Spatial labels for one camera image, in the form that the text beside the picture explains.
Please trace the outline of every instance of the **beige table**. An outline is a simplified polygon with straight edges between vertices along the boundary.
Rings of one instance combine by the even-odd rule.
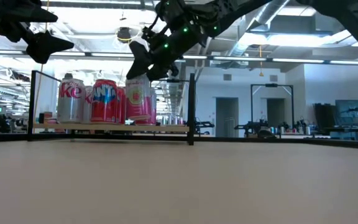
[[[0,224],[358,224],[358,149],[0,142]]]

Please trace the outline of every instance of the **doorway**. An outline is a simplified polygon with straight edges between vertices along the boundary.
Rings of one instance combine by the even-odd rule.
[[[285,99],[267,99],[267,122],[270,127],[278,127],[285,121]]]
[[[239,99],[216,98],[216,137],[237,138],[239,124]]]

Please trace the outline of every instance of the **wooden shelf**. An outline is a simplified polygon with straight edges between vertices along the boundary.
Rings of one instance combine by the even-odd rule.
[[[133,126],[115,124],[34,124],[33,128],[75,129],[75,130],[109,130],[109,131],[164,131],[188,132],[189,127],[182,125],[172,126]]]

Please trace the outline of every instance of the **robot arm setup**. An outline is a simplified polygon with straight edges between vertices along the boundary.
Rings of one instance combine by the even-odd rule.
[[[184,0],[161,0],[155,7],[157,17],[150,27],[143,29],[142,38],[150,50],[138,42],[129,47],[134,54],[127,78],[146,73],[150,80],[166,77],[168,70],[175,73],[174,61],[199,43],[205,46],[208,37],[216,37],[241,16],[267,4],[271,0],[248,0],[238,4],[236,0],[214,0],[207,4],[189,4]],[[315,8],[321,14],[337,19],[358,41],[358,0],[297,0]],[[157,18],[165,21],[164,29],[152,31]],[[171,35],[165,35],[170,29]]]
[[[56,38],[49,31],[34,34],[30,22],[56,22],[57,16],[41,8],[41,0],[0,0],[0,35],[11,42],[23,39],[26,52],[37,63],[47,63],[55,52],[68,50],[74,44]]]

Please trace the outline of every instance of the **black metal frame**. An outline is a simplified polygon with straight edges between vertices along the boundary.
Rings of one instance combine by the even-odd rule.
[[[294,106],[293,106],[293,85],[278,85],[278,84],[251,84],[251,121],[254,121],[254,86],[265,86],[267,88],[277,88],[277,87],[290,87],[291,88],[291,117],[292,117],[292,127],[295,125],[295,115],[294,115]]]
[[[258,143],[295,143],[295,144],[315,144],[323,146],[336,146],[336,147],[352,147],[358,148],[358,141],[339,141],[330,139],[258,139],[258,138],[207,138],[207,137],[195,137],[195,74],[190,74],[189,80],[189,94],[188,94],[188,122],[189,131],[187,136],[132,136],[132,135],[102,135],[102,134],[75,134],[73,131],[70,134],[55,134],[55,133],[43,133],[34,134],[34,103],[35,103],[35,81],[37,73],[46,77],[52,78],[56,81],[60,81],[54,77],[46,75],[38,71],[32,71],[31,73],[31,89],[30,89],[30,111],[29,111],[29,124],[27,134],[0,134],[0,142],[4,141],[45,141],[56,139],[114,139],[114,140],[141,140],[141,141],[187,141],[189,145],[194,145],[194,142],[258,142]],[[291,85],[279,85],[289,86],[292,93],[292,105],[293,105],[293,87]]]

